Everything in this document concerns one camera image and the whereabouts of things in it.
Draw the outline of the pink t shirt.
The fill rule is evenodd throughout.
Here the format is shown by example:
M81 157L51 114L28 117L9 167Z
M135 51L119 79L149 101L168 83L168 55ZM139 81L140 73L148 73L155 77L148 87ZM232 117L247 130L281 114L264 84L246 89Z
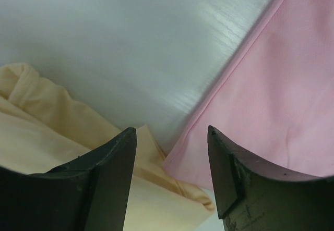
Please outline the pink t shirt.
M163 167L212 188L207 129L294 171L333 175L333 0L274 0Z

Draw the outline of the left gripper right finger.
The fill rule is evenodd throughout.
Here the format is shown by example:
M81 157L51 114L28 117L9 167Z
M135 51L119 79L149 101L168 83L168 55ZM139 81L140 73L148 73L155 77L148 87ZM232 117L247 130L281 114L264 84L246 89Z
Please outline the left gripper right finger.
M333 177L267 161L213 126L208 127L207 144L225 230L333 230Z

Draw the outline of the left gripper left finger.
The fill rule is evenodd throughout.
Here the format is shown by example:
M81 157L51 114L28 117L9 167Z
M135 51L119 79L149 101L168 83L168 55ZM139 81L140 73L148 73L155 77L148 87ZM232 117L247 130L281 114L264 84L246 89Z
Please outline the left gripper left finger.
M1 168L1 230L122 230L137 146L129 127L46 173Z

